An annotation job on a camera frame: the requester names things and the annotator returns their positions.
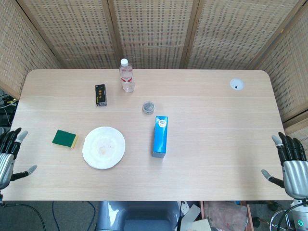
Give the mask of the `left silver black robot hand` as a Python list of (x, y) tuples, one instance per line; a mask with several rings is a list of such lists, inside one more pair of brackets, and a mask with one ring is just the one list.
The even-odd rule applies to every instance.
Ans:
[(28, 131), (18, 128), (0, 136), (0, 189), (5, 189), (11, 181), (25, 178), (31, 175), (37, 165), (31, 166), (28, 170), (13, 173), (13, 168), (22, 142)]

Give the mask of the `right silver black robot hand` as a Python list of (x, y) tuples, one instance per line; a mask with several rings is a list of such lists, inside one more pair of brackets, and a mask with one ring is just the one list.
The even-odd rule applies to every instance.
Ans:
[(279, 132), (272, 140), (277, 148), (282, 167), (283, 179), (273, 177), (265, 169), (262, 175), (271, 183), (285, 189), (287, 195), (294, 199), (308, 197), (308, 160), (302, 143)]

